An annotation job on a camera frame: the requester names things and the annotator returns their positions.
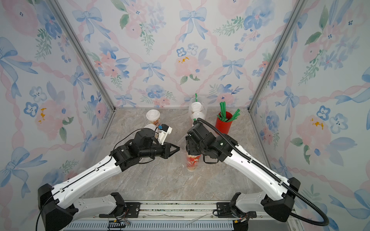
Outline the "black-lid red cup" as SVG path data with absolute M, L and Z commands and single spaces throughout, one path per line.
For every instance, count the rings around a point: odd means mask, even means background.
M 187 155 L 187 170 L 193 172 L 197 169 L 201 155 Z

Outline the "clear plastic carrier bag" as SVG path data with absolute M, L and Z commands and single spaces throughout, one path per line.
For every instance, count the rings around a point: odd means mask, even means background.
M 189 100 L 188 115 L 191 123 L 198 118 L 203 120 L 207 117 L 208 102 L 205 95 L 194 95 Z

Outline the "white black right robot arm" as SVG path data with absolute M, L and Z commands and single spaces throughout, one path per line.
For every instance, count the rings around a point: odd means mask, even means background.
M 253 158 L 230 136 L 214 136 L 200 121 L 195 121 L 188 130 L 186 141 L 188 154 L 209 157 L 216 164 L 225 163 L 262 189 L 260 193 L 254 194 L 235 193 L 228 207 L 217 210 L 217 216 L 233 216 L 247 221 L 252 217 L 250 213 L 265 212 L 277 221 L 288 220 L 295 199 L 295 195 L 283 187 L 283 183 L 289 183 L 289 179 Z

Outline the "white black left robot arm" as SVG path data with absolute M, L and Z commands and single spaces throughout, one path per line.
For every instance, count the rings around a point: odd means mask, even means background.
M 47 231 L 60 231 L 80 218 L 95 215 L 123 217 L 129 209 L 119 193 L 88 199 L 81 196 L 105 180 L 140 164 L 143 158 L 168 159 L 177 153 L 180 147 L 166 142 L 171 132 L 172 128 L 165 124 L 154 130 L 135 130 L 133 139 L 124 145 L 116 144 L 109 155 L 83 173 L 54 186 L 44 184 L 38 189 L 40 213 L 37 220 L 43 222 Z

